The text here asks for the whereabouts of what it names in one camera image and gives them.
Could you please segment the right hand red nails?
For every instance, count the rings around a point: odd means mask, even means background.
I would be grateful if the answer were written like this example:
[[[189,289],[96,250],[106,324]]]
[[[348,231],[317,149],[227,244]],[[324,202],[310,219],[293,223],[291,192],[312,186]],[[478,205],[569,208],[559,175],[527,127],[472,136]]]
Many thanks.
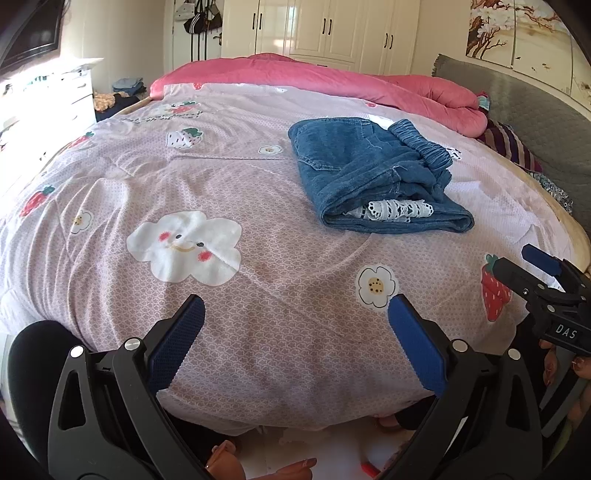
[[[549,437],[567,416],[575,400],[583,392],[586,381],[572,368],[575,357],[590,356],[590,340],[544,335],[543,339],[556,346],[558,371],[554,382],[547,387],[540,403],[540,424],[544,437]]]

